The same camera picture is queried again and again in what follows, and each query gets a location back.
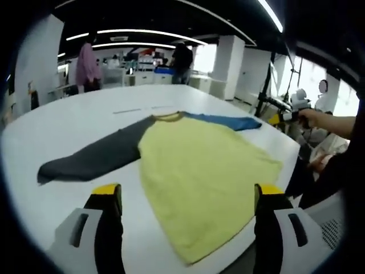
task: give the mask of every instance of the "white table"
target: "white table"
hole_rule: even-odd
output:
[[[56,227],[92,190],[119,182],[123,203],[122,257],[127,273],[215,274],[235,261],[254,241],[254,219],[231,241],[187,267],[174,253],[144,195],[139,161],[91,182],[37,183],[45,162],[73,154],[82,147],[151,114],[151,107],[226,116],[251,116],[230,103],[189,86],[145,85],[119,87],[57,100],[18,118],[2,138],[7,186],[22,224],[41,249],[54,241]],[[141,109],[139,111],[121,112]],[[283,162],[277,186],[285,189],[299,145],[268,124],[241,134]]]

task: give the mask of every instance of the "human hand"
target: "human hand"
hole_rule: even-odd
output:
[[[308,120],[309,127],[318,127],[321,115],[322,113],[319,111],[306,108],[299,112],[299,119],[304,117]]]

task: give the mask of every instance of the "raglan shirt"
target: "raglan shirt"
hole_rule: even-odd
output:
[[[139,157],[145,194],[187,264],[239,233],[254,216],[254,185],[275,183],[281,170],[280,162],[231,128],[180,112],[150,116],[43,165],[39,174],[90,180]]]

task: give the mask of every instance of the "black shirt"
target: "black shirt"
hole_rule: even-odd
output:
[[[193,52],[187,47],[177,47],[172,57],[175,59],[172,67],[177,71],[189,69],[193,62]]]

